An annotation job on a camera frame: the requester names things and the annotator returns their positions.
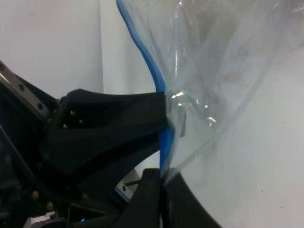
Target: dark machinery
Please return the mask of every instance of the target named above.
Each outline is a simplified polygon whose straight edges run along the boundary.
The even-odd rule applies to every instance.
[[[167,125],[164,93],[56,100],[0,61],[0,228],[51,211],[31,227],[157,228],[160,214],[164,227],[219,227],[181,175],[163,187],[158,169],[145,170],[130,201],[117,187]]]

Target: brass screw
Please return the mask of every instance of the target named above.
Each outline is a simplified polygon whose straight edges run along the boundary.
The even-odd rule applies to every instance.
[[[54,208],[54,204],[51,201],[47,202],[47,209],[52,210],[53,208]]]
[[[38,191],[33,191],[32,192],[32,198],[33,200],[38,200],[39,199],[39,192]]]

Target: transparent plastic sheet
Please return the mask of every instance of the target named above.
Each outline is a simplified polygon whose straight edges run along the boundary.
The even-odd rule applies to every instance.
[[[302,227],[303,1],[117,2],[166,85],[166,181],[223,227]]]

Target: clear plastic bag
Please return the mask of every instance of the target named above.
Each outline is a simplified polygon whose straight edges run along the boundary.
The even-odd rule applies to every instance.
[[[166,91],[166,181],[180,172],[224,227],[303,226],[303,1],[117,3]]]

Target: blue plastic edge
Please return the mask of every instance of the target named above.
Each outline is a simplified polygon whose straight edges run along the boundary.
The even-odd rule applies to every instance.
[[[122,0],[116,0],[116,5],[118,10],[127,25],[131,38],[139,51],[141,52],[150,72],[153,77],[156,91],[157,92],[164,92],[166,90],[166,84],[163,79],[162,73],[158,68],[157,64],[155,63],[152,55],[150,54],[148,48],[145,46],[143,41],[140,39],[139,35],[137,34],[136,28],[132,21],[132,18],[126,9]],[[160,170],[163,171],[165,162],[167,157],[170,153],[170,148],[173,142],[173,134],[170,127],[166,127],[165,129],[160,130],[159,132],[159,139],[160,139]]]

